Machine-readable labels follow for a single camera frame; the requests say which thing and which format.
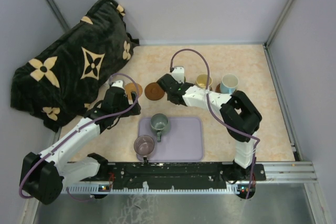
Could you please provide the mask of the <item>white mug blue handle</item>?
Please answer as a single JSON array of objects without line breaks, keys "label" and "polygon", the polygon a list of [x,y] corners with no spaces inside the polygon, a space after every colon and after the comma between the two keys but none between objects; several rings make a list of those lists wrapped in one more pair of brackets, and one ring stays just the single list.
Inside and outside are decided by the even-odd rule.
[{"label": "white mug blue handle", "polygon": [[228,73],[222,77],[220,83],[220,92],[222,94],[233,94],[239,85],[239,80],[236,75]]}]

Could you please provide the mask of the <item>cream mug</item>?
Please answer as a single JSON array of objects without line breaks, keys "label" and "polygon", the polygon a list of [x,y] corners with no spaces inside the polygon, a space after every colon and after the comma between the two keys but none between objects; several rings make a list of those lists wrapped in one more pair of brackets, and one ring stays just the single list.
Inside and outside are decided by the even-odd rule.
[{"label": "cream mug", "polygon": [[[200,74],[197,76],[195,85],[201,89],[206,89],[206,83],[207,83],[208,75],[207,74]],[[208,82],[208,88],[211,90],[212,89],[212,78],[209,77],[209,82]]]}]

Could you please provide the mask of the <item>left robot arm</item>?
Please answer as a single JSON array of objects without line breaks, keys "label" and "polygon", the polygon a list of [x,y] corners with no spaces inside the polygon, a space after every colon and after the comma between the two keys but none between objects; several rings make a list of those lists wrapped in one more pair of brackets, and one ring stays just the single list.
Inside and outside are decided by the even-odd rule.
[{"label": "left robot arm", "polygon": [[62,139],[38,154],[28,153],[23,159],[19,195],[48,205],[74,183],[91,177],[106,179],[108,160],[101,155],[91,153],[74,163],[70,159],[121,118],[139,115],[141,107],[135,92],[131,93],[131,98],[132,104],[124,88],[111,86],[104,99],[88,110]]}]

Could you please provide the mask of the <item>grey green mug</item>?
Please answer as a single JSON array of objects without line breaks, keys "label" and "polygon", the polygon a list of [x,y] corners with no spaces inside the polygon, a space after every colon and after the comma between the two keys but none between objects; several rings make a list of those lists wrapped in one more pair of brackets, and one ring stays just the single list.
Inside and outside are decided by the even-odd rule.
[{"label": "grey green mug", "polygon": [[162,113],[155,114],[151,117],[150,127],[158,143],[161,142],[163,135],[166,135],[171,128],[169,118]]}]

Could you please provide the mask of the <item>dark wooden coaster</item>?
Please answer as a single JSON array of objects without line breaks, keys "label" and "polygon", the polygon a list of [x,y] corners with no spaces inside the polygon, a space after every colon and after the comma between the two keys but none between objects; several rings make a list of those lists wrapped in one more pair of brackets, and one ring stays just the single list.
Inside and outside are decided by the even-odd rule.
[{"label": "dark wooden coaster", "polygon": [[221,93],[221,85],[220,85],[220,83],[216,86],[216,90],[215,90],[215,92],[216,93]]},{"label": "dark wooden coaster", "polygon": [[145,87],[145,96],[151,101],[157,101],[164,97],[164,90],[156,82],[149,83]]}]

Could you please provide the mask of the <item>purple glass mug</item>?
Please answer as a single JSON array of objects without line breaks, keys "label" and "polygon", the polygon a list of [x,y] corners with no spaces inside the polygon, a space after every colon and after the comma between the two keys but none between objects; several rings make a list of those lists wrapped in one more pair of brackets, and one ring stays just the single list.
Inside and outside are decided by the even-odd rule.
[{"label": "purple glass mug", "polygon": [[134,141],[133,149],[139,160],[148,163],[155,150],[155,141],[148,135],[141,135]]}]

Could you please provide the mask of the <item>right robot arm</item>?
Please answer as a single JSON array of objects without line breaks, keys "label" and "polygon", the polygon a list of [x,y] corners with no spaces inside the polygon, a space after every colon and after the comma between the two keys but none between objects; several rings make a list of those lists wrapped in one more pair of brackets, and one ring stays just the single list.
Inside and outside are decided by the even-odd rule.
[{"label": "right robot arm", "polygon": [[242,91],[222,94],[201,89],[192,83],[179,83],[171,74],[165,74],[157,84],[167,94],[167,100],[176,105],[205,109],[227,128],[236,141],[233,161],[235,175],[242,180],[252,179],[256,162],[256,136],[262,116]]}]

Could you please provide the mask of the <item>woven rattan coaster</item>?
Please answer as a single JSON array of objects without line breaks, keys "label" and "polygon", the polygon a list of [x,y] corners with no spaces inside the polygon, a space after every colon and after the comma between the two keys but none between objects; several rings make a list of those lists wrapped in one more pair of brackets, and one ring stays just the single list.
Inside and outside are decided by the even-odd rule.
[{"label": "woven rattan coaster", "polygon": [[138,87],[139,89],[139,97],[142,95],[143,93],[143,89],[142,89],[142,86],[140,84],[136,84],[134,85],[133,83],[128,83],[124,86],[124,89],[125,89],[125,92],[126,92],[126,95],[128,97],[129,100],[132,99],[132,92],[137,92],[136,90],[136,86]]}]

